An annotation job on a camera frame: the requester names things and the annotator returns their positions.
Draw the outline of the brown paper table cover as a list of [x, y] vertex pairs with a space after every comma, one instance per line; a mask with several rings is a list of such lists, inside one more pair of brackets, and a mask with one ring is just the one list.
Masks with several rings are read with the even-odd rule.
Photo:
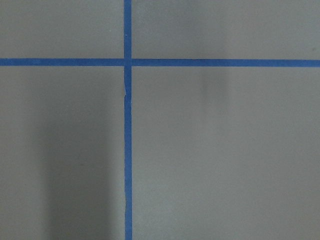
[[[134, 0], [132, 56], [318, 59], [317, 0]], [[0, 237], [125, 237], [124, 69], [0, 69]], [[317, 240], [320, 70], [132, 69], [133, 239]]]

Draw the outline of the blue tape grid lines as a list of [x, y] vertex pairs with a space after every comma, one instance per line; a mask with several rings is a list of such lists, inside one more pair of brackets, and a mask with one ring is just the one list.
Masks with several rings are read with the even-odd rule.
[[318, 68], [318, 59], [133, 58], [132, 1], [123, 2], [123, 58], [1, 58], [1, 66], [124, 68], [124, 238], [133, 238], [132, 68], [133, 67], [275, 67]]

